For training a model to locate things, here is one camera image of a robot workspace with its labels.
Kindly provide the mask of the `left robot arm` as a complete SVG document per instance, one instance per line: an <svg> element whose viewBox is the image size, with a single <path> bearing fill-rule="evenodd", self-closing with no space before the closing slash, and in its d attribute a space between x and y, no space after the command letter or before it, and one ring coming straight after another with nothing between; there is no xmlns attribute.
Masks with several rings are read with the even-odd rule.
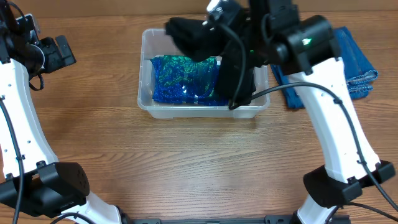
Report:
<svg viewBox="0 0 398 224"><path fill-rule="evenodd" d="M15 215L75 223L129 223L130 218L91 190L76 162L60 162L49 146L30 95L33 78L76 62L65 38L40 39L31 14L1 2L1 203Z"/></svg>

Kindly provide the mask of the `black cloth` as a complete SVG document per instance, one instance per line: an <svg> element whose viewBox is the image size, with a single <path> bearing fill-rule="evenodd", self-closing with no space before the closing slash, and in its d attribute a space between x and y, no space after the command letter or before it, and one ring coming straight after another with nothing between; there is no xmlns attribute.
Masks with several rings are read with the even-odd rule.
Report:
<svg viewBox="0 0 398 224"><path fill-rule="evenodd" d="M170 18L165 33L181 53L195 62L221 55L231 40L212 22L183 17Z"/></svg>
<svg viewBox="0 0 398 224"><path fill-rule="evenodd" d="M218 78L215 84L215 92L222 98L232 100L238 87L241 68L241 60L237 63L227 57L221 59ZM251 61L246 60L245 75L239 89L235 102L240 103L246 100L256 91L254 83L254 65Z"/></svg>

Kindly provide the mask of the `blue denim jeans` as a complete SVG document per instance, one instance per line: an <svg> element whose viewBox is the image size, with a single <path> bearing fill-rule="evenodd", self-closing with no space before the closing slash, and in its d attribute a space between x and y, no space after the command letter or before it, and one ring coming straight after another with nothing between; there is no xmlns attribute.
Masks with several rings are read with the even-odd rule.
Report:
<svg viewBox="0 0 398 224"><path fill-rule="evenodd" d="M345 79L349 95L352 100L365 98L373 90L372 82L378 78L379 72L371 65L361 51L347 27L334 29L338 40L341 56L345 64ZM289 83L280 65L270 65L274 77L279 85ZM299 110L304 105L293 88L282 90L288 109Z"/></svg>

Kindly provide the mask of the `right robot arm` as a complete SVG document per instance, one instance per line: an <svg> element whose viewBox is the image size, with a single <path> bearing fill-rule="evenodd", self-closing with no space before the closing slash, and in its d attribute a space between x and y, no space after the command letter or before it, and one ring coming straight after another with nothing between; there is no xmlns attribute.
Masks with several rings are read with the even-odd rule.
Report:
<svg viewBox="0 0 398 224"><path fill-rule="evenodd" d="M248 59L280 65L309 115L325 163L305 174L308 196L284 223L348 223L336 218L341 207L354 205L366 187L380 189L396 173L370 146L345 81L345 65L330 22L321 15L299 18L291 1L211 1L205 25L223 33L222 56L242 75Z"/></svg>

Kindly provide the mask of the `blue green sequin cloth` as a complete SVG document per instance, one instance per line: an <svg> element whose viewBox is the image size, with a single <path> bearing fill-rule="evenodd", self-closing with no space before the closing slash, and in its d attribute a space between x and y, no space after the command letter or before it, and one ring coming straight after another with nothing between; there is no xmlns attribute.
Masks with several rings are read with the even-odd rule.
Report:
<svg viewBox="0 0 398 224"><path fill-rule="evenodd" d="M221 64L217 58L194 62L182 55L163 55L150 61L155 72L154 101L205 106L228 104L228 100L215 91Z"/></svg>

